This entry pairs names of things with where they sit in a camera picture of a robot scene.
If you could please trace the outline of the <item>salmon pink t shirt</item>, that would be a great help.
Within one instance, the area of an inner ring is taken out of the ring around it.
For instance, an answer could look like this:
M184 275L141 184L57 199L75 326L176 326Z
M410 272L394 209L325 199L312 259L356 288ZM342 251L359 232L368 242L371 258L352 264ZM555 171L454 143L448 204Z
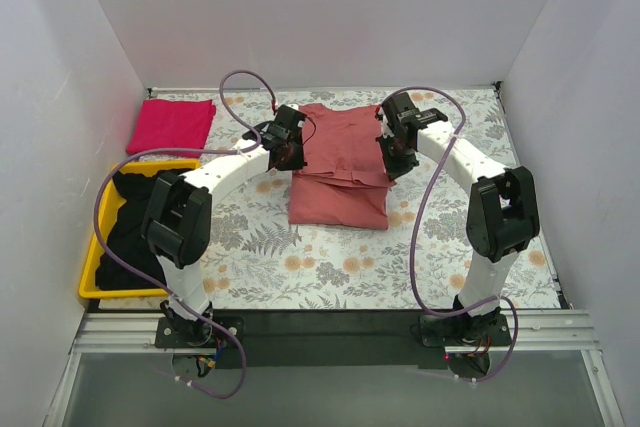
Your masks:
M374 105L344 111L322 104L300 107L306 166L292 174L289 221L386 230L386 173Z

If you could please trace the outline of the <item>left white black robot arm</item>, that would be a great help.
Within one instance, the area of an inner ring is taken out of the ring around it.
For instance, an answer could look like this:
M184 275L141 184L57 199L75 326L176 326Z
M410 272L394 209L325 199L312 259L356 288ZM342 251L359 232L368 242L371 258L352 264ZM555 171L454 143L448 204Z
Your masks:
M298 106L282 105L272 120L246 132L230 153L195 170L156 179L142 237L168 288L161 310L172 332L188 345L204 346L213 334L211 302L199 266L210 243L213 207L257 175L305 167L303 127L308 121Z

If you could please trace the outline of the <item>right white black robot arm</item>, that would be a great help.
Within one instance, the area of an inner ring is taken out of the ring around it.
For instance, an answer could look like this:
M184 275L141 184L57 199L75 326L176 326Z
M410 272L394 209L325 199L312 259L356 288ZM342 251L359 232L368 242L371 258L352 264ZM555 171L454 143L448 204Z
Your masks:
M508 168L461 136L436 108L419 110L409 91L390 94L377 109L382 124L377 142L388 177L408 174L424 155L447 173L468 195L466 235L473 249L465 283L451 310L437 312L424 301L419 332L433 345L448 341L475 344L506 326L500 306L506 279L519 254L540 232L532 173L524 166Z

